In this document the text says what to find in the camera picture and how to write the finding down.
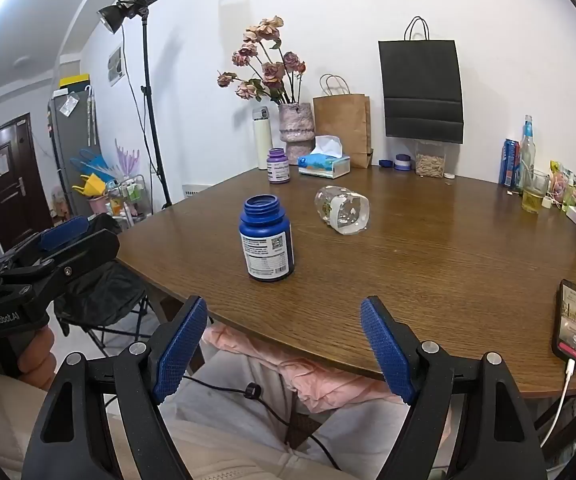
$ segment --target dried rose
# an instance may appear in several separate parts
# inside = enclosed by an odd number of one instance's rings
[[[239,97],[246,101],[257,97],[257,88],[250,81],[242,81],[237,91],[235,92]]]
[[[280,88],[286,69],[283,63],[264,63],[263,82],[268,88]]]
[[[259,23],[259,26],[257,27],[257,30],[255,31],[255,34],[259,37],[262,38],[263,40],[278,40],[279,39],[279,28],[283,26],[283,20],[281,18],[279,18],[278,16],[274,17],[274,20],[261,20],[261,23]]]
[[[227,88],[235,77],[237,77],[237,74],[234,72],[224,72],[223,74],[219,74],[219,77],[217,77],[217,84],[221,88]]]
[[[257,41],[257,34],[252,30],[246,29],[244,32],[244,43],[246,41],[252,41],[254,43],[255,41]]]
[[[235,66],[247,66],[250,64],[250,58],[247,56],[242,56],[239,52],[235,52],[232,54],[232,63]]]
[[[288,69],[288,74],[297,72],[299,70],[299,66],[301,65],[299,56],[297,56],[294,52],[286,52],[286,55],[283,56],[283,62]]]
[[[283,27],[283,20],[279,16],[275,16],[273,19],[268,20],[268,24],[273,27]]]
[[[257,46],[254,43],[246,42],[239,49],[241,56],[254,57],[257,55]]]

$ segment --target phone screen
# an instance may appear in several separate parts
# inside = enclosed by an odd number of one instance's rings
[[[576,290],[563,285],[559,349],[576,358]]]

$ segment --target wooden table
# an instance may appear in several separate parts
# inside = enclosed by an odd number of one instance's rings
[[[342,236],[319,219],[315,193],[330,184],[368,197],[367,231]],[[244,200],[268,193],[286,209],[295,253],[294,273],[276,283],[248,277],[238,231]],[[554,396],[555,294],[563,278],[576,283],[576,225],[520,202],[489,182],[374,166],[333,182],[292,168],[281,186],[250,170],[124,232],[118,258],[173,298],[204,297],[212,317],[251,336],[381,378],[359,324],[361,300],[376,294],[420,340],[456,356],[496,351],[525,396]]]

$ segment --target wooden door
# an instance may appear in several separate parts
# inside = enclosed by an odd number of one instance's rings
[[[0,241],[7,251],[52,227],[34,154],[30,115],[0,126]]]

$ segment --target white thermos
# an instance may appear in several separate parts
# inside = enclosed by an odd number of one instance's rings
[[[252,113],[253,129],[255,131],[255,144],[257,145],[257,167],[267,170],[268,152],[273,146],[273,132],[270,129],[270,114],[268,108],[262,106],[255,108]]]

